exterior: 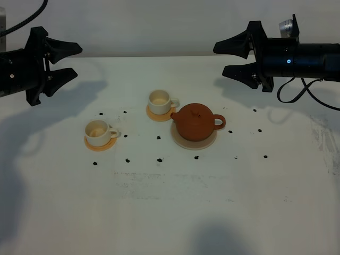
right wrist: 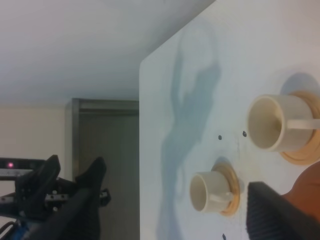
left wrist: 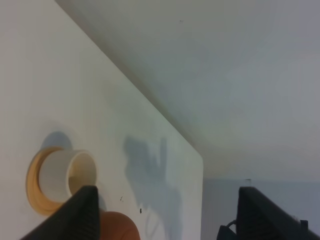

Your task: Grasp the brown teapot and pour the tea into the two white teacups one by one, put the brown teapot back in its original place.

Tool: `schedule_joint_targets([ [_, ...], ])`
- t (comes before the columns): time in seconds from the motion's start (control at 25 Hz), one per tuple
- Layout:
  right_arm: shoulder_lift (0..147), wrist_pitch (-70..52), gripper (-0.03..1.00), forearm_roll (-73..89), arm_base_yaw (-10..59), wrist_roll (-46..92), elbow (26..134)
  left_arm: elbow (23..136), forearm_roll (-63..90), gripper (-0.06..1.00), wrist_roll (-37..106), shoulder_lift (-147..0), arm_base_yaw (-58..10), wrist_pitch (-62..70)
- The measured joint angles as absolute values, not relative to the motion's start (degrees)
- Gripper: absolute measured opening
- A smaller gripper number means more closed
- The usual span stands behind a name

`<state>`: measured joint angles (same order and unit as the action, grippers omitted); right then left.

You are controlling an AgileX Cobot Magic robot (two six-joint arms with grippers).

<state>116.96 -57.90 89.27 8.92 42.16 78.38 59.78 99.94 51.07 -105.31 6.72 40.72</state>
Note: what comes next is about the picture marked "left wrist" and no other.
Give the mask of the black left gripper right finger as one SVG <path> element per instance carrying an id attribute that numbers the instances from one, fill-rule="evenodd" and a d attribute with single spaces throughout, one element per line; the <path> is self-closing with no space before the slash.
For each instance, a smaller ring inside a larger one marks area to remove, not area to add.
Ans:
<path id="1" fill-rule="evenodd" d="M 297 221 L 254 187 L 240 187 L 236 215 L 239 240 L 318 240 L 306 220 Z"/>

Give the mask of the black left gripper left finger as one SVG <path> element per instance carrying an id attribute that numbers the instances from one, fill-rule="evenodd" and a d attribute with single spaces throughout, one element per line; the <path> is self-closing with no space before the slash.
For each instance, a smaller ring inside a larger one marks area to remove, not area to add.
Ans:
<path id="1" fill-rule="evenodd" d="M 83 186 L 62 207 L 23 237 L 24 240 L 98 240 L 98 188 Z"/>

